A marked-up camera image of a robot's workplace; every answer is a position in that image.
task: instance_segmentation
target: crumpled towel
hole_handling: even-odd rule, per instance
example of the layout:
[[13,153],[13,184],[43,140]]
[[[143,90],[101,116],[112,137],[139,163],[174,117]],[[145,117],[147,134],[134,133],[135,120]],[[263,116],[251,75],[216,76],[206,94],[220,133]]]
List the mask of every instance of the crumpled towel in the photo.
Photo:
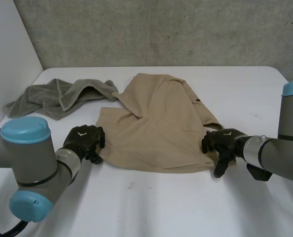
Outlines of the crumpled towel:
[[111,80],[103,83],[96,79],[80,79],[72,84],[53,79],[48,84],[29,86],[16,101],[5,105],[4,110],[9,118],[37,112],[60,120],[88,100],[107,98],[116,101],[111,94],[117,91]]

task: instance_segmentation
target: concrete wall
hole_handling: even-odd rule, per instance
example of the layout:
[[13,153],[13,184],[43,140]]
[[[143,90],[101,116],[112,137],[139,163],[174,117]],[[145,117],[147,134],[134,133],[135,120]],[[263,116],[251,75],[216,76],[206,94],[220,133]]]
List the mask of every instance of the concrete wall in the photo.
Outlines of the concrete wall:
[[45,69],[277,68],[293,80],[293,0],[15,0]]

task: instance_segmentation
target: tabletop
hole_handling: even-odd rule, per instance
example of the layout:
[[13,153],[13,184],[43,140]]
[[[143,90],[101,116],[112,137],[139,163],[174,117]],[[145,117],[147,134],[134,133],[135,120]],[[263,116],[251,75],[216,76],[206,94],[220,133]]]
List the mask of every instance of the tabletop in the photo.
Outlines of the tabletop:
[[[123,92],[137,73],[184,79],[226,128],[277,137],[284,77],[270,67],[106,67],[53,68],[34,84],[54,78],[112,80]],[[101,107],[119,101],[91,101],[71,115],[48,121],[57,150],[70,129],[95,124]],[[0,232],[18,219],[8,207],[17,186],[12,171],[0,169]],[[19,237],[285,237],[293,236],[293,182],[273,175],[256,181],[237,159],[225,175],[212,171],[161,174],[82,163],[76,181],[41,223]]]

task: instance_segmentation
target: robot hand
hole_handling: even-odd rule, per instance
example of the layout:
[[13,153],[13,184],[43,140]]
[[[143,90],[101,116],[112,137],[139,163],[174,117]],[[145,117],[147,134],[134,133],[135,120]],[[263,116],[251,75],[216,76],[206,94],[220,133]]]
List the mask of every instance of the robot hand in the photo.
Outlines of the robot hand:
[[102,158],[96,152],[98,144],[100,148],[105,147],[105,133],[102,127],[83,125],[72,128],[63,146],[64,148],[77,146],[77,150],[82,153],[81,158],[88,159],[94,164],[100,164]]
[[219,160],[214,169],[214,176],[220,178],[228,167],[230,161],[235,157],[241,157],[236,151],[237,139],[246,137],[246,134],[236,129],[223,129],[215,132],[207,132],[202,139],[202,152],[205,154],[208,150],[219,152]]

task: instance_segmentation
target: fabric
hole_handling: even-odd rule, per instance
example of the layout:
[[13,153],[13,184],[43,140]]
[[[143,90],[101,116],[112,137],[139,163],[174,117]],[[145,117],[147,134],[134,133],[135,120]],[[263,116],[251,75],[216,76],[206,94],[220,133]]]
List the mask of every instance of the fabric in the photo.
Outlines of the fabric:
[[88,100],[107,98],[116,101],[111,95],[117,92],[112,81],[105,83],[96,79],[80,79],[74,84],[53,79],[48,84],[31,85],[14,102],[5,105],[9,118],[17,118],[32,112],[60,120],[71,114]]
[[122,94],[125,108],[101,108],[96,126],[106,133],[100,156],[141,171],[189,173],[211,169],[216,154],[201,151],[204,126],[221,128],[186,81],[169,75],[136,75]]

